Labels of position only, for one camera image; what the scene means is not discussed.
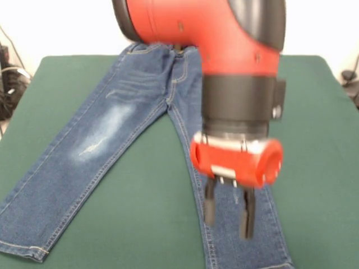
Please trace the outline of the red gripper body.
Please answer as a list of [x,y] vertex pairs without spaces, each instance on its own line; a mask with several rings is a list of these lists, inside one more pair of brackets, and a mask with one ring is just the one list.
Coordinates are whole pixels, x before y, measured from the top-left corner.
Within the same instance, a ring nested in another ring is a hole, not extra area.
[[198,131],[191,141],[190,158],[201,174],[261,188],[276,181],[282,167],[283,148],[276,139],[228,140]]

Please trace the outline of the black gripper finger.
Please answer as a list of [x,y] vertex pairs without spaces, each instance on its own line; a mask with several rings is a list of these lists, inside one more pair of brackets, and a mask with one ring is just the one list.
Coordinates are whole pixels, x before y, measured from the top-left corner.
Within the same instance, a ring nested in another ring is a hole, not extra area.
[[217,177],[207,178],[204,190],[204,221],[208,226],[215,225],[215,188]]
[[241,187],[244,208],[241,216],[240,235],[242,239],[250,240],[254,234],[256,197],[255,190],[249,187]]

